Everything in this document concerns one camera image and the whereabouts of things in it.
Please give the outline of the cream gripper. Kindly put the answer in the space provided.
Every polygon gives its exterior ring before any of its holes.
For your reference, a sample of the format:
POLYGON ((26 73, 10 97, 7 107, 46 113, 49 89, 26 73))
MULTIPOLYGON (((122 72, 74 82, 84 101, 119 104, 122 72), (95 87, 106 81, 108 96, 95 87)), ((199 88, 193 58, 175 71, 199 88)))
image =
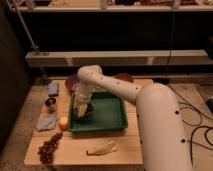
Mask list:
POLYGON ((74 95, 74 111, 78 118, 86 115, 88 104, 92 97, 91 91, 81 91, 77 89, 74 95))

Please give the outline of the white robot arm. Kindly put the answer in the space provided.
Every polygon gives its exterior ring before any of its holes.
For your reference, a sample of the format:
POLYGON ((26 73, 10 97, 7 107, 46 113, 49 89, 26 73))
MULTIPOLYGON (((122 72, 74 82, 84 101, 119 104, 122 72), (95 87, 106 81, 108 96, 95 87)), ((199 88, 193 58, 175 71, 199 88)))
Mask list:
POLYGON ((93 89, 101 87, 136 107, 146 171, 193 171, 178 102, 169 87, 105 76, 98 65, 81 67, 77 76, 74 106, 79 118, 86 114, 93 89))

